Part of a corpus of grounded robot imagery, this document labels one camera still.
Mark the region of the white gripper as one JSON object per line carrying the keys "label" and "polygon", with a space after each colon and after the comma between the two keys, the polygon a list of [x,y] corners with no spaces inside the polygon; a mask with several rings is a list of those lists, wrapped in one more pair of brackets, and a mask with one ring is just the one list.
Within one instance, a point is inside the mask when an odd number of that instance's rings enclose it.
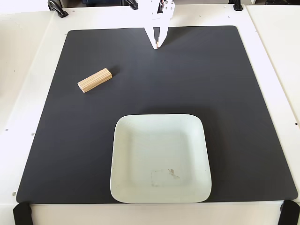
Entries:
{"label": "white gripper", "polygon": [[145,22],[144,29],[153,49],[158,49],[167,37],[175,3],[173,0],[150,0],[149,8],[150,20]]}

